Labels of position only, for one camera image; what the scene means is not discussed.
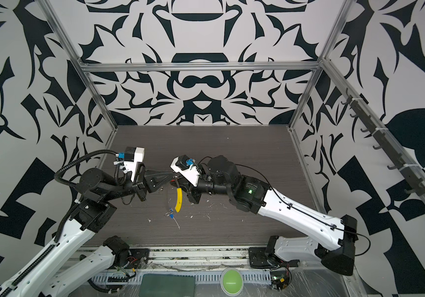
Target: green bowl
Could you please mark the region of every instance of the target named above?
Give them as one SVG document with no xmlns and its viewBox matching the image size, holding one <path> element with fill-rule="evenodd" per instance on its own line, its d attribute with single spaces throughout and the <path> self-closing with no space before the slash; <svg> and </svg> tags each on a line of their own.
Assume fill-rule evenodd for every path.
<svg viewBox="0 0 425 297">
<path fill-rule="evenodd" d="M 227 268 L 221 274 L 221 288 L 229 296 L 237 296 L 244 288 L 244 281 L 239 270 Z"/>
</svg>

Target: black and white patterned wall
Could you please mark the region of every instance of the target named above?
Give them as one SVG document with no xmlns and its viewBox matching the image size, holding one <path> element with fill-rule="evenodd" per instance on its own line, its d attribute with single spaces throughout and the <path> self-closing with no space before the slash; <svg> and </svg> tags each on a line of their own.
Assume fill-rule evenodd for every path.
<svg viewBox="0 0 425 297">
<path fill-rule="evenodd" d="M 110 133 L 37 4 L 0 1 L 0 283 L 43 248 L 71 206 L 75 194 L 54 172 L 104 148 Z"/>
<path fill-rule="evenodd" d="M 331 60 L 425 170 L 425 0 L 358 0 Z M 368 294 L 425 296 L 425 205 L 344 100 L 323 74 L 295 127 L 314 185 L 372 241 L 355 261 Z"/>
<path fill-rule="evenodd" d="M 84 62 L 316 60 L 343 0 L 52 0 Z"/>
<path fill-rule="evenodd" d="M 310 70 L 91 75 L 117 124 L 288 124 Z"/>
</svg>

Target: wooden table surface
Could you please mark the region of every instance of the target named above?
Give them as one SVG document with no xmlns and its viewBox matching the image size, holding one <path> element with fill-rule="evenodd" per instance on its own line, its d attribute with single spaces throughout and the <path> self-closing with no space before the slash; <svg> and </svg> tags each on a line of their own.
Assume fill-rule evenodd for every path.
<svg viewBox="0 0 425 297">
<path fill-rule="evenodd" d="M 263 173 L 273 187 L 289 198 L 314 209 L 312 197 L 297 153 L 284 125 L 269 126 L 120 126 L 110 149 L 144 147 L 147 169 L 170 170 L 175 157 L 188 155 L 199 161 L 204 156 L 224 155 Z M 113 175 L 114 158 L 107 157 L 102 169 Z M 241 174 L 262 177 L 239 167 Z M 176 204 L 176 190 L 169 184 L 137 197 L 130 205 L 114 200 L 118 209 L 87 246 L 98 246 L 113 235 L 131 245 L 249 245 L 267 244 L 271 235 L 302 237 L 302 233 L 279 221 L 237 210 L 227 196 L 203 194 L 192 205 L 184 193 L 183 206 L 173 220 L 164 217 Z"/>
</svg>

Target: yellow handle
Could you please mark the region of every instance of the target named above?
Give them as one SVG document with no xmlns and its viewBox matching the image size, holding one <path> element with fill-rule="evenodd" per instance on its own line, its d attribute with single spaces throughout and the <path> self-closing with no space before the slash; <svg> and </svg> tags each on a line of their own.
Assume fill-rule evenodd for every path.
<svg viewBox="0 0 425 297">
<path fill-rule="evenodd" d="M 180 212 L 181 204 L 183 203 L 183 191 L 181 191 L 181 188 L 176 189 L 176 193 L 178 194 L 176 198 L 176 206 L 174 209 L 176 212 Z"/>
</svg>

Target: green mat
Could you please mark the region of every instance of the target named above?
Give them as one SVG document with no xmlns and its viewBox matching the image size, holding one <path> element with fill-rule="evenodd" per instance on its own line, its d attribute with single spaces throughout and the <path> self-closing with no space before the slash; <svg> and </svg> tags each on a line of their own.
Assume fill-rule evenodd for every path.
<svg viewBox="0 0 425 297">
<path fill-rule="evenodd" d="M 139 297 L 193 297 L 194 276 L 145 274 Z"/>
</svg>

